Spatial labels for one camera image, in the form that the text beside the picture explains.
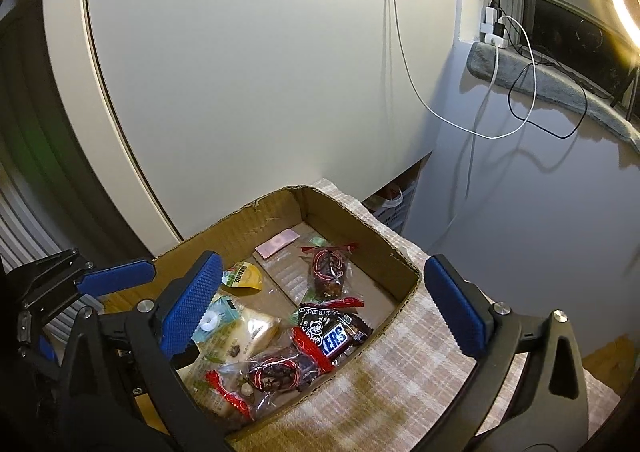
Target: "black cable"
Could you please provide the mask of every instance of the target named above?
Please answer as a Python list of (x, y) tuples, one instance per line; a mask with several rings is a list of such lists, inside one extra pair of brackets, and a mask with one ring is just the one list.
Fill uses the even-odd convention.
[[(409, 64), (406, 61), (406, 56), (404, 55), (404, 46), (402, 45), (402, 36), (400, 35), (400, 24), (398, 21), (398, 3), (396, 2), (396, 0), (393, 0), (394, 2), (394, 18), (396, 20), (396, 32), (398, 34), (398, 44), (400, 45), (400, 53), (402, 55), (402, 61), (404, 62), (404, 69), (406, 70), (406, 75), (409, 78), (409, 82), (411, 83), (411, 87), (414, 89), (414, 93), (415, 95), (418, 97), (418, 100), (420, 102), (422, 102), (422, 104), (428, 109), (429, 107), (427, 106), (427, 104), (424, 103), (424, 101), (422, 100), (422, 97), (420, 97), (420, 93), (418, 93), (418, 90), (415, 87), (414, 84), (414, 79), (411, 77), (411, 72), (409, 71)], [(499, 6), (498, 6), (499, 10), (504, 14), (504, 10), (502, 10)], [(518, 120), (520, 121), (524, 121), (524, 118), (520, 118), (519, 116), (516, 115), (516, 113), (514, 113), (513, 108), (511, 107), (511, 92), (513, 91), (514, 86), (516, 85), (516, 82), (518, 81), (518, 79), (522, 76), (522, 74), (524, 73), (524, 71), (529, 67), (532, 66), (533, 64), (540, 64), (542, 63), (542, 55), (541, 55), (541, 61), (540, 62), (530, 62), (529, 64), (527, 64), (524, 68), (522, 68), (522, 70), (520, 71), (520, 73), (518, 74), (518, 76), (516, 77), (516, 80), (513, 81), (513, 84), (511, 84), (511, 88), (509, 89), (509, 93), (507, 95), (507, 102), (509, 104), (509, 109), (511, 110), (511, 114), (516, 117)], [(550, 134), (553, 137), (556, 137), (558, 139), (564, 140), (569, 138), (571, 135), (573, 135), (577, 130), (578, 127), (580, 127), (580, 124), (582, 124), (582, 120), (584, 120), (584, 117), (587, 115), (587, 108), (588, 108), (588, 100), (587, 100), (587, 93), (584, 90), (584, 87), (582, 87), (582, 85), (578, 82), (576, 82), (576, 84), (578, 86), (580, 86), (580, 89), (582, 89), (582, 93), (584, 94), (584, 113), (582, 114), (582, 117), (580, 118), (580, 121), (578, 122), (578, 124), (574, 127), (574, 130), (571, 131), (571, 133), (569, 133), (567, 136), (565, 137), (561, 137), (560, 135), (556, 135), (555, 133), (552, 133), (551, 131), (549, 131), (548, 129), (545, 129), (544, 127), (542, 127), (541, 125), (536, 124), (535, 122), (532, 122), (531, 120), (527, 120), (527, 123), (534, 125), (535, 127), (537, 127), (538, 129), (542, 129), (545, 133)]]
[[(495, 6), (498, 10), (500, 10), (500, 12), (502, 12), (502, 15), (506, 15), (504, 10), (502, 10), (500, 5), (498, 5), (498, 3), (495, 0), (492, 0), (491, 4), (489, 4), (489, 6), (491, 6), (491, 7)], [(524, 55), (522, 55), (522, 49), (524, 48), (524, 46), (516, 46), (515, 43), (513, 42), (513, 40), (511, 40), (511, 35), (509, 33), (509, 29), (506, 28), (505, 31), (507, 32), (507, 37), (509, 39), (509, 42), (513, 46), (514, 50), (516, 50), (516, 52), (518, 52), (518, 54), (521, 57), (524, 57)], [(552, 66), (554, 68), (557, 68), (558, 70), (562, 71), (562, 73), (564, 73), (567, 77), (569, 77), (571, 80), (573, 80), (578, 86), (580, 86), (580, 89), (582, 90), (582, 94), (584, 95), (584, 112), (582, 113), (582, 116), (580, 117), (580, 121), (578, 121), (578, 123), (574, 127), (574, 130), (571, 131), (568, 135), (566, 135), (564, 137), (561, 137), (560, 135), (556, 135), (555, 133), (552, 133), (551, 131), (546, 129), (546, 127), (542, 127), (542, 125), (538, 125), (538, 124), (536, 124), (535, 122), (533, 122), (531, 120), (527, 120), (527, 124), (534, 125), (538, 129), (541, 129), (545, 133), (548, 133), (549, 135), (551, 135), (553, 137), (556, 137), (556, 138), (558, 138), (560, 140), (566, 140), (567, 138), (570, 138), (578, 130), (578, 127), (580, 127), (580, 124), (582, 124), (582, 121), (584, 120), (584, 117), (587, 115), (587, 109), (589, 107), (589, 101), (587, 99), (587, 92), (584, 90), (584, 87), (582, 86), (582, 84), (575, 79), (575, 76), (572, 74), (572, 72), (570, 72), (569, 70), (566, 70), (564, 68), (564, 66), (560, 63), (560, 61), (551, 54), (551, 52), (548, 50), (548, 48), (546, 46), (536, 46), (534, 44), (534, 45), (532, 45), (532, 47), (534, 47), (534, 48), (542, 48), (542, 50), (544, 50), (546, 52), (546, 54), (543, 54), (542, 50), (538, 50), (540, 52), (540, 60), (539, 61), (535, 61), (534, 60), (533, 62), (529, 62), (524, 68), (522, 68), (522, 70), (520, 70), (520, 73), (518, 73), (518, 76), (513, 81), (513, 84), (511, 84), (511, 87), (509, 88), (509, 92), (507, 93), (507, 103), (509, 104), (509, 110), (511, 111), (511, 114), (515, 118), (517, 118), (520, 121), (524, 120), (524, 118), (520, 118), (513, 111), (513, 107), (511, 106), (511, 92), (513, 91), (513, 88), (515, 87), (516, 82), (518, 81), (518, 79), (522, 76), (522, 74), (529, 67), (533, 66), (533, 64), (536, 64), (536, 65), (542, 64), (543, 66)]]
[[(511, 106), (511, 92), (513, 91), (513, 88), (515, 87), (516, 82), (518, 81), (518, 79), (522, 76), (522, 74), (530, 66), (533, 66), (532, 62), (529, 62), (524, 68), (522, 68), (522, 70), (520, 70), (520, 73), (518, 73), (518, 76), (516, 77), (516, 80), (513, 81), (513, 84), (511, 84), (511, 87), (509, 88), (509, 92), (507, 93), (507, 103), (509, 104), (509, 110), (511, 111), (511, 114), (514, 117), (516, 117), (518, 120), (521, 120), (521, 121), (523, 121), (524, 118), (520, 118), (519, 116), (517, 116), (516, 113), (514, 113), (514, 111), (513, 111), (513, 107)], [(564, 137), (561, 137), (560, 135), (556, 135), (555, 133), (552, 133), (551, 131), (549, 131), (545, 127), (542, 127), (542, 125), (538, 125), (535, 122), (532, 122), (531, 120), (527, 120), (527, 124), (534, 125), (538, 129), (541, 129), (545, 133), (548, 133), (551, 136), (556, 137), (556, 138), (558, 138), (560, 140), (566, 140), (567, 138), (571, 137), (578, 130), (578, 127), (580, 127), (580, 124), (582, 124), (582, 121), (584, 120), (585, 116), (587, 116), (587, 109), (589, 107), (589, 101), (587, 100), (587, 92), (584, 90), (584, 87), (582, 87), (582, 86), (580, 86), (580, 89), (582, 90), (582, 94), (584, 95), (584, 113), (582, 113), (582, 116), (580, 117), (580, 121), (578, 121), (578, 123), (574, 127), (574, 130), (571, 131), (568, 135), (566, 135)]]

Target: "wooden surface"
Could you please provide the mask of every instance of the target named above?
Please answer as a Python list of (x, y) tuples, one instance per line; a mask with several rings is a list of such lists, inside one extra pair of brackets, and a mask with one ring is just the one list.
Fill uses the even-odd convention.
[(169, 431), (164, 426), (164, 423), (162, 422), (162, 419), (156, 411), (156, 408), (148, 394), (138, 396), (136, 398), (136, 403), (138, 404), (138, 408), (149, 427), (159, 430), (160, 432), (164, 432), (165, 434), (169, 434)]
[(634, 374), (635, 356), (633, 342), (623, 335), (586, 356), (582, 366), (594, 378), (622, 396)]

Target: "charger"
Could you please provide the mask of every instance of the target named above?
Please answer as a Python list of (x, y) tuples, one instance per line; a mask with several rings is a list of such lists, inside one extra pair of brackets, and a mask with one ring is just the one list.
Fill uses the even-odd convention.
[(487, 7), (484, 10), (484, 23), (480, 25), (480, 33), (484, 34), (484, 42), (498, 48), (506, 48), (507, 40), (504, 35), (504, 23), (498, 18), (498, 10)]

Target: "white cable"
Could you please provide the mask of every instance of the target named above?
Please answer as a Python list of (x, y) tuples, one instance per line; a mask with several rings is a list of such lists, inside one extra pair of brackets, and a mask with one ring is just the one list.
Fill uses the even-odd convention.
[[(470, 135), (474, 135), (476, 137), (480, 137), (483, 138), (485, 140), (499, 140), (501, 138), (506, 138), (509, 137), (511, 135), (513, 135), (514, 133), (517, 133), (518, 131), (520, 131), (526, 124), (527, 124), (527, 120), (529, 120), (529, 117), (531, 116), (531, 112), (533, 111), (533, 106), (536, 103), (536, 95), (538, 93), (538, 79), (536, 78), (536, 65), (535, 65), (535, 59), (533, 57), (533, 50), (531, 49), (531, 44), (529, 42), (529, 36), (527, 35), (527, 32), (525, 31), (525, 29), (522, 27), (522, 25), (517, 22), (514, 18), (512, 18), (511, 16), (502, 16), (505, 19), (511, 20), (514, 23), (516, 23), (520, 29), (522, 30), (522, 33), (524, 34), (524, 38), (527, 40), (527, 47), (529, 48), (529, 53), (531, 55), (531, 60), (534, 62), (533, 64), (533, 100), (531, 101), (531, 107), (529, 108), (529, 112), (527, 113), (527, 116), (525, 117), (525, 119), (523, 120), (522, 124), (520, 124), (516, 129), (514, 129), (513, 131), (510, 131), (509, 133), (505, 133), (503, 135), (497, 136), (497, 137), (488, 137), (486, 135), (483, 135), (482, 133), (476, 133), (475, 131), (472, 131), (471, 129), (466, 129), (466, 127), (462, 127), (461, 125), (458, 124), (454, 124), (453, 122), (451, 122), (450, 120), (447, 120), (444, 117), (441, 117), (440, 115), (438, 115), (436, 113), (436, 111), (434, 111), (433, 109), (431, 109), (428, 104), (422, 100), (422, 97), (420, 97), (420, 95), (418, 94), (417, 90), (415, 89), (414, 86), (414, 91), (416, 93), (416, 96), (418, 97), (418, 100), (420, 100), (420, 102), (422, 102), (422, 105), (425, 106), (431, 113), (433, 113), (434, 116), (436, 116), (437, 118), (439, 118), (440, 120), (442, 120), (443, 122), (449, 124), (449, 125), (453, 125), (453, 127), (457, 127), (458, 129), (464, 131), (465, 133), (469, 133)], [(489, 83), (489, 88), (486, 91), (486, 95), (485, 95), (485, 99), (486, 97), (489, 95), (489, 93), (491, 93), (491, 88), (494, 86), (495, 83), (495, 78), (498, 74), (498, 53), (499, 53), (499, 48), (496, 46), (495, 47), (495, 66), (494, 66), (494, 74), (491, 77), (491, 82)], [(411, 81), (411, 75), (409, 74), (409, 67), (406, 63), (406, 60), (404, 61), (404, 67), (407, 71), (407, 75), (409, 75), (409, 80)]]
[[(411, 77), (411, 72), (409, 71), (409, 64), (407, 63), (406, 57), (404, 55), (404, 46), (402, 46), (402, 37), (400, 36), (400, 23), (398, 21), (398, 3), (396, 2), (396, 0), (394, 0), (394, 15), (396, 16), (396, 32), (398, 33), (398, 44), (400, 45), (400, 52), (402, 53), (402, 61), (404, 61), (404, 69), (406, 70), (406, 75), (407, 75), (407, 77), (409, 77), (409, 82), (411, 83), (411, 87), (414, 89), (414, 93), (418, 97), (418, 100), (431, 113), (433, 113), (433, 115), (436, 118), (439, 118), (440, 120), (442, 120), (443, 122), (445, 122), (445, 123), (447, 123), (449, 125), (453, 125), (453, 127), (456, 127), (458, 129), (464, 131), (465, 133), (469, 133), (470, 135), (474, 135), (476, 137), (480, 137), (480, 138), (483, 138), (485, 140), (499, 140), (501, 138), (509, 137), (509, 136), (513, 135), (514, 133), (517, 133), (518, 131), (520, 131), (527, 124), (527, 121), (529, 120), (529, 117), (531, 116), (531, 112), (533, 111), (533, 106), (536, 103), (536, 95), (538, 94), (538, 79), (536, 78), (536, 60), (533, 57), (533, 50), (531, 49), (531, 43), (529, 42), (529, 36), (527, 35), (527, 32), (525, 31), (524, 27), (519, 22), (517, 22), (517, 20), (515, 20), (511, 16), (502, 16), (503, 19), (508, 19), (510, 21), (513, 21), (516, 25), (518, 25), (520, 27), (520, 29), (522, 30), (522, 33), (524, 34), (524, 38), (527, 40), (527, 47), (529, 48), (529, 54), (531, 55), (531, 61), (533, 62), (533, 100), (531, 101), (531, 107), (529, 108), (529, 112), (527, 113), (527, 116), (523, 120), (522, 124), (520, 124), (517, 127), (517, 129), (514, 129), (513, 131), (510, 131), (509, 133), (505, 133), (505, 134), (497, 136), (497, 137), (488, 137), (486, 135), (483, 135), (483, 134), (480, 134), (480, 133), (476, 133), (475, 131), (472, 131), (471, 129), (466, 129), (466, 127), (462, 127), (461, 125), (454, 124), (452, 121), (447, 120), (444, 117), (441, 117), (440, 115), (438, 115), (436, 113), (436, 111), (434, 111), (433, 109), (431, 109), (429, 107), (427, 102), (422, 100), (422, 97), (420, 96), (420, 93), (418, 93), (418, 90), (415, 87), (414, 79)], [(496, 78), (497, 74), (498, 74), (498, 47), (496, 46), (495, 47), (494, 74), (493, 74), (493, 76), (491, 78), (491, 83), (489, 84), (489, 89), (487, 89), (487, 91), (486, 91), (486, 95), (484, 97), (485, 99), (487, 98), (487, 96), (491, 92), (491, 88), (494, 85), (495, 78)]]

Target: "snack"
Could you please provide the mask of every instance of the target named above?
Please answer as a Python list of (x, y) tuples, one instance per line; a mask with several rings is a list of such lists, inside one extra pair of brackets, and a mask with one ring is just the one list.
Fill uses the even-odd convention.
[(274, 235), (268, 241), (265, 241), (261, 245), (258, 245), (255, 250), (260, 254), (263, 259), (267, 259), (271, 257), (271, 255), (275, 254), (277, 251), (283, 249), (288, 244), (292, 243), (300, 236), (294, 232), (292, 229), (287, 228), (284, 229), (279, 234)]
[[(254, 253), (254, 258), (264, 272), (280, 286), (296, 306), (302, 303), (313, 303), (322, 305), (322, 307), (339, 309), (364, 306), (362, 298), (350, 289), (350, 278), (353, 275), (353, 266), (350, 262), (346, 264), (346, 276), (340, 297), (328, 299), (325, 295), (316, 294), (316, 285), (310, 273), (314, 250), (316, 248), (332, 248), (334, 245), (304, 223), (296, 225), (294, 229), (297, 234), (300, 234), (300, 237), (268, 259), (263, 259), (257, 252)], [(298, 324), (297, 310), (292, 313), (290, 321), (292, 325)]]
[(303, 247), (305, 254), (312, 256), (309, 274), (312, 278), (315, 297), (320, 301), (337, 299), (348, 278), (349, 256), (355, 243), (339, 247)]
[(213, 331), (238, 320), (239, 317), (240, 312), (236, 309), (230, 297), (224, 296), (217, 299), (214, 297), (214, 300), (210, 302), (209, 307), (202, 315), (202, 319), (200, 319), (200, 323), (191, 339), (196, 344), (202, 343), (209, 338)]
[(298, 326), (330, 360), (361, 345), (372, 333), (357, 315), (308, 305), (298, 308)]
[(260, 353), (280, 326), (280, 320), (275, 317), (244, 307), (236, 301), (232, 303), (238, 312), (237, 319), (219, 326), (204, 342), (197, 342), (200, 356), (191, 366), (178, 371), (194, 401), (223, 418), (228, 416), (232, 407), (209, 388), (204, 380), (205, 373), (214, 364), (234, 364)]
[(265, 416), (274, 397), (302, 387), (334, 366), (311, 339), (294, 327), (276, 345), (246, 362), (223, 366), (204, 374), (212, 392), (233, 406), (246, 420)]
[(261, 291), (262, 274), (257, 266), (242, 261), (222, 272), (222, 284), (227, 288), (251, 288)]

